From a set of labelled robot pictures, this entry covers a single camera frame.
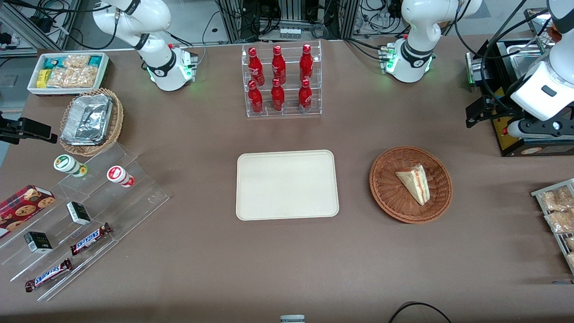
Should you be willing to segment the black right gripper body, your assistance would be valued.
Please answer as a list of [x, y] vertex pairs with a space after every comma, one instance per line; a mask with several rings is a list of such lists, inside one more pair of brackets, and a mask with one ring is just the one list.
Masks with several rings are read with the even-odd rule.
[[17, 129], [18, 121], [6, 119], [0, 113], [0, 140], [4, 143], [18, 145], [20, 143], [19, 132]]

